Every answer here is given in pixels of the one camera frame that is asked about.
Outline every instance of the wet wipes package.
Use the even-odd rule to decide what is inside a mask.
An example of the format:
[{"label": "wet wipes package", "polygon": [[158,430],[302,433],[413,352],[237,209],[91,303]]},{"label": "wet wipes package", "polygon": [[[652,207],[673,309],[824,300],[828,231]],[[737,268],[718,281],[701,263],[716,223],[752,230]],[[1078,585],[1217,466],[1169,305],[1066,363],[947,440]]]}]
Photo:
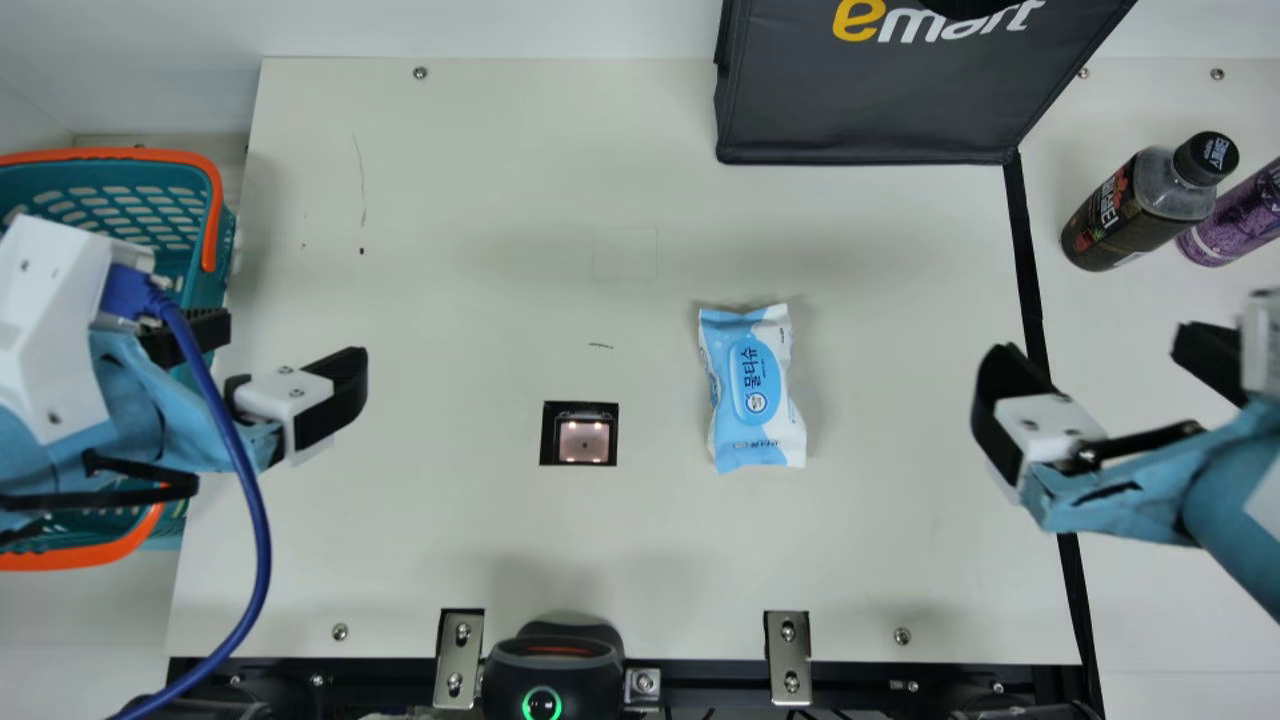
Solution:
[{"label": "wet wipes package", "polygon": [[791,401],[791,319],[771,305],[740,315],[698,313],[698,345],[712,391],[707,446],[721,474],[744,465],[804,468],[805,428]]}]

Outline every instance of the dark bottle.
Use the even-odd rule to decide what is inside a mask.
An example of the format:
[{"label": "dark bottle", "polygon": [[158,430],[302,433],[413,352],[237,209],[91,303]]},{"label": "dark bottle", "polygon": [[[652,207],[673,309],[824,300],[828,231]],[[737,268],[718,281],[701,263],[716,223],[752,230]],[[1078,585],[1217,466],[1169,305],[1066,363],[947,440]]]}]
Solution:
[{"label": "dark bottle", "polygon": [[1217,183],[1240,152],[1220,132],[1202,132],[1176,150],[1152,146],[1129,159],[1062,228],[1062,251],[1085,270],[1110,270],[1208,218]]}]

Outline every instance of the white wall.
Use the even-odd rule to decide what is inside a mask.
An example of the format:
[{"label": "white wall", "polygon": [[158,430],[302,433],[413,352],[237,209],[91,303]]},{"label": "white wall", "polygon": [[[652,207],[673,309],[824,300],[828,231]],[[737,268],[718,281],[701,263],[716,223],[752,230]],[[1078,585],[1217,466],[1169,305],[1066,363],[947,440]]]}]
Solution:
[{"label": "white wall", "polygon": [[70,143],[67,128],[0,78],[0,155]]},{"label": "white wall", "polygon": [[[266,55],[710,58],[721,8],[721,0],[4,4],[3,73],[77,133],[244,132]],[[1274,58],[1277,27],[1274,0],[1142,0],[1101,54]]]}]

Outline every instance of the black bottle cap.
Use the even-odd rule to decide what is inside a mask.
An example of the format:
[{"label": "black bottle cap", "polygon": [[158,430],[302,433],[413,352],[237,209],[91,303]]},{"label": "black bottle cap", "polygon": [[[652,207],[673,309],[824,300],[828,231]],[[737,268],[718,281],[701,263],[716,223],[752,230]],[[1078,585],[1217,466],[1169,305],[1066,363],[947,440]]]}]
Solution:
[{"label": "black bottle cap", "polygon": [[1220,132],[1198,132],[1174,151],[1174,169],[1187,182],[1210,187],[1235,172],[1240,150]]}]

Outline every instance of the bottle label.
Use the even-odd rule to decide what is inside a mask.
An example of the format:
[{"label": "bottle label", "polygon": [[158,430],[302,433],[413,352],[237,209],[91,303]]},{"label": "bottle label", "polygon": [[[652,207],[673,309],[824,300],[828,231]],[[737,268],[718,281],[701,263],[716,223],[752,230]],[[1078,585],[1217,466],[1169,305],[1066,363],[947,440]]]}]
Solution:
[{"label": "bottle label", "polygon": [[1062,250],[1091,270],[1114,268],[1134,252],[1151,252],[1190,223],[1142,210],[1133,183],[1134,155],[1080,205],[1062,228]]}]

